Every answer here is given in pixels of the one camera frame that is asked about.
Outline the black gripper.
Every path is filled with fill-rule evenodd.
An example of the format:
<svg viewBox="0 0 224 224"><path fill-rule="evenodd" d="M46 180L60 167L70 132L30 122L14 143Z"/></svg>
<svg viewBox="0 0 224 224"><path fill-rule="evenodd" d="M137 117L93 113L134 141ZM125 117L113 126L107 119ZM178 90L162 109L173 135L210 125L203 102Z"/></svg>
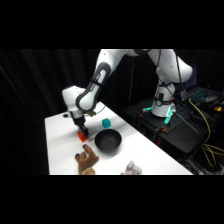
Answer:
<svg viewBox="0 0 224 224"><path fill-rule="evenodd" d="M83 136L89 136L88 128L85 126L85 117L84 114L80 111L70 111L70 115L73 119L75 125L78 126L78 131Z"/></svg>

